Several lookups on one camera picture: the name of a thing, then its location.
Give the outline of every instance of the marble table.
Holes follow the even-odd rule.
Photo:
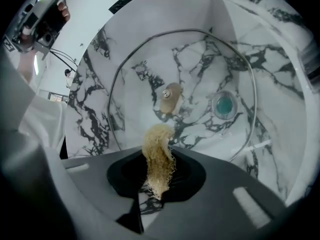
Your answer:
[[[174,11],[177,4],[179,17],[193,13],[193,9],[185,10],[183,3],[187,1],[166,0],[166,4],[161,4],[162,0],[119,0],[110,8],[116,14],[88,46],[70,89],[65,129],[69,158],[119,150],[108,123],[107,102],[117,67],[139,43],[166,30],[203,29],[230,42],[254,70],[257,119],[249,144],[233,163],[291,204],[308,193],[318,172],[319,143],[312,143],[306,136],[319,136],[318,130],[310,127],[317,117],[312,116],[312,111],[318,109],[319,97],[307,87],[294,59],[294,51],[303,52],[312,43],[312,34],[301,16],[283,0],[204,0],[206,7],[204,3],[191,2],[191,8],[203,13],[168,23],[166,15],[169,21],[175,19],[175,12],[170,10]],[[157,56],[151,56],[155,52],[150,49],[141,60],[131,61],[120,72],[111,105],[115,136],[121,148],[128,149],[141,145],[143,133],[150,125],[168,123],[179,129],[173,144],[228,160],[231,151],[246,138],[253,118],[248,72],[237,66],[234,57],[210,43],[208,37],[199,37],[183,46],[176,46],[179,40],[174,38],[170,42],[170,49]],[[198,62],[191,66],[188,63],[194,54],[198,59],[193,60]],[[159,65],[173,71],[161,73]],[[212,68],[221,65],[225,68],[223,73],[212,75]],[[208,98],[202,98],[211,95],[206,89],[212,77],[218,79],[212,87],[215,92],[227,88],[237,98],[239,109],[230,120],[215,117]],[[182,116],[168,118],[160,113],[157,99],[171,81],[179,82],[185,89],[193,85],[193,92],[183,97]],[[138,94],[130,92],[133,88]],[[148,98],[141,101],[139,95]],[[143,106],[149,109],[144,112]],[[235,136],[232,141],[226,138],[230,135]],[[144,227],[161,210],[160,203],[151,195],[147,188],[139,195]]]

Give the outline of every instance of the metal ring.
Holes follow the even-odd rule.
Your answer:
[[[173,34],[173,33],[183,33],[183,32],[199,32],[199,33],[203,33],[207,36],[210,36],[218,41],[220,41],[221,43],[223,43],[224,45],[228,46],[234,53],[236,53],[242,60],[243,62],[246,64],[246,67],[248,68],[248,71],[249,71],[249,74],[250,74],[250,77],[251,77],[251,82],[252,82],[252,89],[253,89],[253,120],[252,120],[252,123],[251,123],[251,128],[250,128],[250,132],[245,140],[245,143],[243,144],[243,146],[229,159],[229,162],[233,161],[239,154],[240,152],[245,148],[245,146],[248,144],[248,142],[250,141],[251,139],[251,136],[253,134],[253,131],[254,131],[254,127],[255,127],[255,124],[256,124],[256,118],[257,118],[257,87],[256,87],[256,80],[255,80],[255,76],[254,76],[254,72],[253,72],[253,69],[250,65],[250,63],[248,62],[248,60],[246,59],[245,56],[243,56],[240,52],[237,51],[237,49],[235,49],[231,44],[229,44],[228,42],[226,41],[223,41],[221,40],[220,38],[214,36],[213,34],[207,32],[207,31],[204,31],[204,30],[201,30],[201,29],[197,29],[197,28],[186,28],[186,29],[177,29],[177,30],[170,30],[170,31],[166,31],[166,32],[162,32],[162,33],[159,33],[159,34],[155,34],[149,38],[147,38],[145,41],[143,41],[140,45],[138,45],[125,59],[124,61],[120,64],[120,66],[117,68],[116,72],[115,72],[115,75],[114,75],[114,78],[113,78],[113,81],[112,81],[112,84],[111,84],[111,89],[110,89],[110,93],[109,93],[109,99],[108,99],[108,103],[107,103],[107,120],[108,120],[108,123],[110,125],[110,128],[111,128],[111,132],[112,132],[112,135],[115,139],[115,142],[119,148],[119,150],[121,150],[120,148],[120,145],[118,143],[118,140],[116,138],[116,135],[115,135],[115,131],[114,131],[114,127],[111,123],[111,120],[110,120],[110,104],[111,104],[111,97],[112,97],[112,93],[113,93],[113,89],[114,89],[114,86],[115,86],[115,83],[116,83],[116,80],[117,80],[117,76],[118,76],[118,73],[120,71],[120,69],[122,69],[122,67],[124,66],[124,64],[132,57],[132,55],[134,55],[142,46],[144,46],[146,43],[148,43],[149,41],[153,40],[153,39],[156,39],[156,38],[159,38],[159,37],[162,37],[162,36],[166,36],[166,35],[169,35],[169,34]]]

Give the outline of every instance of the marble surface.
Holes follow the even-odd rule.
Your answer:
[[[66,144],[70,158],[119,150],[107,120],[111,83],[118,65],[152,33],[142,29],[141,34],[139,30],[136,36],[132,36],[130,30],[121,32],[118,24],[120,35],[115,22],[118,20],[119,23],[124,15],[130,20],[130,10],[139,8],[138,1],[142,0],[132,1],[130,8],[125,6],[107,22],[79,64],[67,110]],[[203,21],[202,27],[196,26],[231,42],[254,70],[257,119],[249,144],[233,162],[283,201],[287,200],[292,189],[298,188],[299,194],[292,198],[294,201],[302,197],[312,184],[312,177],[308,176],[307,182],[296,186],[301,166],[306,163],[308,108],[305,105],[305,85],[301,86],[298,78],[301,73],[293,66],[293,57],[285,52],[280,39],[283,37],[289,46],[294,41],[293,51],[303,51],[312,36],[301,17],[282,0],[234,1],[210,0],[204,16],[211,15],[213,20]],[[222,7],[217,11],[213,4]],[[265,20],[260,21],[265,15],[268,20],[268,17],[272,18],[268,21],[272,22],[271,25],[265,24]],[[233,29],[226,28],[230,21]],[[181,24],[189,27],[188,22]],[[170,27],[179,28],[175,24],[163,23],[163,26],[163,31]],[[160,51],[155,48],[159,47],[158,43],[147,46],[120,71],[110,107],[115,136],[122,149],[139,146],[143,132],[149,126],[164,122],[175,128],[172,145],[228,160],[244,143],[252,123],[250,75],[234,54],[208,37],[196,35],[181,41],[181,38],[171,38],[169,45],[160,42]],[[163,89],[172,82],[180,83],[183,93],[179,113],[168,116],[159,111],[159,101]],[[232,92],[237,99],[237,114],[230,120],[218,119],[212,111],[212,96],[220,90]],[[139,201],[143,225],[147,227],[161,210],[161,205],[145,187],[140,191]]]

